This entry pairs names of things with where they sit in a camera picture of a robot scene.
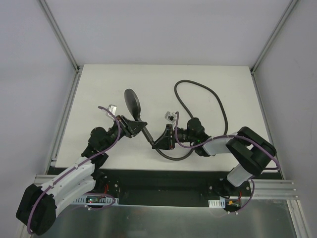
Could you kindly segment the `grey shower head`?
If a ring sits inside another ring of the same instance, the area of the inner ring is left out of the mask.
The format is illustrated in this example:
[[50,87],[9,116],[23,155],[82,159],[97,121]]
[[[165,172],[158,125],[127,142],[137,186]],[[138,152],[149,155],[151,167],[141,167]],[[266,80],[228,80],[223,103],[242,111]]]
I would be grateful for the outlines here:
[[[136,121],[141,121],[141,105],[136,93],[132,89],[126,89],[124,91],[124,99],[127,109],[133,119]],[[144,134],[146,140],[151,144],[151,146],[153,146],[153,137],[146,127],[142,129],[142,133]]]

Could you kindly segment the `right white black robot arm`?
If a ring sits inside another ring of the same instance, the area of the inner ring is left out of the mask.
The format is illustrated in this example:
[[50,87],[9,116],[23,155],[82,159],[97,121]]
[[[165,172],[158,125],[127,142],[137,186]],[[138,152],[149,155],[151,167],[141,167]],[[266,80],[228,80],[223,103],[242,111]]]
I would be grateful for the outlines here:
[[178,128],[177,122],[166,125],[164,133],[152,143],[152,148],[172,150],[175,144],[178,144],[183,148],[193,149],[201,157],[232,154],[238,165],[222,182],[223,191],[227,195],[235,195],[244,181],[268,170],[267,165],[271,161],[276,164],[273,170],[280,169],[275,158],[276,149],[246,126],[234,134],[211,137],[205,133],[205,128],[198,118],[190,119],[186,129]]

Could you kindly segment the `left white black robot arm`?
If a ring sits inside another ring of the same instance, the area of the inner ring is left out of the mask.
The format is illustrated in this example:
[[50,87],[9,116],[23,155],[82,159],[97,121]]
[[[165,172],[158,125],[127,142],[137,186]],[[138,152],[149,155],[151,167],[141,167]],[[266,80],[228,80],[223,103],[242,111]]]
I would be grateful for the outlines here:
[[121,138],[138,135],[146,125],[145,121],[116,116],[108,130],[96,127],[91,131],[88,146],[72,166],[48,182],[29,185],[16,212],[28,233],[43,235],[74,200],[90,191],[101,192],[105,181],[99,169],[108,159],[106,152]]

